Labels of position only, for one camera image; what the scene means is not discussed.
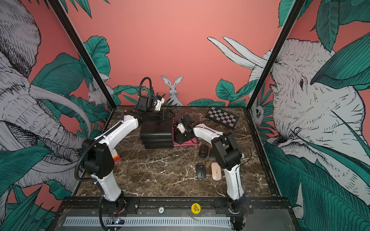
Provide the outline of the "black computer mouse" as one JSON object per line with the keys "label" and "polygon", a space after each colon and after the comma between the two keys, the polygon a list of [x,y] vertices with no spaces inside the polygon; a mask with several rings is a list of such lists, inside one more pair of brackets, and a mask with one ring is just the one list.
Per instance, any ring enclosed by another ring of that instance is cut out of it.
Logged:
{"label": "black computer mouse", "polygon": [[196,169],[197,178],[199,180],[203,180],[206,178],[206,167],[203,163],[197,163],[195,169]]}

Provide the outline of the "pink drawer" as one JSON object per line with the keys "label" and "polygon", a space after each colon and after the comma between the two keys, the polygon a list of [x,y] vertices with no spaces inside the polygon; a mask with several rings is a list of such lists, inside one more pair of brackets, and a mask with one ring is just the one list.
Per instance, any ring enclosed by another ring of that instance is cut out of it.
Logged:
{"label": "pink drawer", "polygon": [[173,143],[175,146],[189,146],[189,145],[196,145],[198,143],[197,138],[194,134],[194,126],[193,125],[185,125],[186,132],[181,134],[179,130],[177,129],[177,124],[179,122],[182,122],[181,120],[177,121],[173,126]]}

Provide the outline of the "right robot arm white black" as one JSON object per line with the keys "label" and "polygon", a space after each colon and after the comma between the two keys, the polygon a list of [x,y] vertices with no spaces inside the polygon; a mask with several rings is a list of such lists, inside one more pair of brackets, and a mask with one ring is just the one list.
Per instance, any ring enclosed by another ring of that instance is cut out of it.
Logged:
{"label": "right robot arm white black", "polygon": [[178,144],[200,138],[212,145],[215,160],[225,173],[227,196],[232,201],[239,200],[244,195],[240,176],[242,151],[235,137],[231,133],[211,129],[205,124],[195,125],[190,115],[185,115],[174,123],[173,129],[174,141]]}

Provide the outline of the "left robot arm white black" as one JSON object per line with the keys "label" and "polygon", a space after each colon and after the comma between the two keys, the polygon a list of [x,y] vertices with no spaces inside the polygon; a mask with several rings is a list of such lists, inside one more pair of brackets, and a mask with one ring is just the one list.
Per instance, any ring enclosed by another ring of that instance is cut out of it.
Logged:
{"label": "left robot arm white black", "polygon": [[121,120],[108,131],[93,140],[83,141],[82,155],[75,167],[75,179],[79,182],[93,181],[105,200],[118,201],[122,191],[113,174],[115,161],[112,156],[116,145],[143,123],[168,121],[174,116],[175,113],[169,108],[147,112],[125,111]]}

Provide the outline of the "pink computer mouse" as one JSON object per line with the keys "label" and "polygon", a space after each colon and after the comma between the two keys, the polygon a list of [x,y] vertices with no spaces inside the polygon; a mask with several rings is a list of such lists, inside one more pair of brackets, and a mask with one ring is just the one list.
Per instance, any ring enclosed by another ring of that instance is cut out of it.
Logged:
{"label": "pink computer mouse", "polygon": [[212,177],[213,180],[219,181],[222,178],[222,170],[221,167],[218,165],[218,163],[213,162],[211,164],[211,170],[212,170]]}

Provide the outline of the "black drawer cabinet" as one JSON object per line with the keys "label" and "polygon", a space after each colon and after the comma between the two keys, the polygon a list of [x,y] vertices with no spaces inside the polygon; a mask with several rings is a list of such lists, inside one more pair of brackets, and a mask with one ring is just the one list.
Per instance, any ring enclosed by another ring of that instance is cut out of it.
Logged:
{"label": "black drawer cabinet", "polygon": [[172,149],[173,119],[149,121],[141,125],[140,140],[146,149]]}

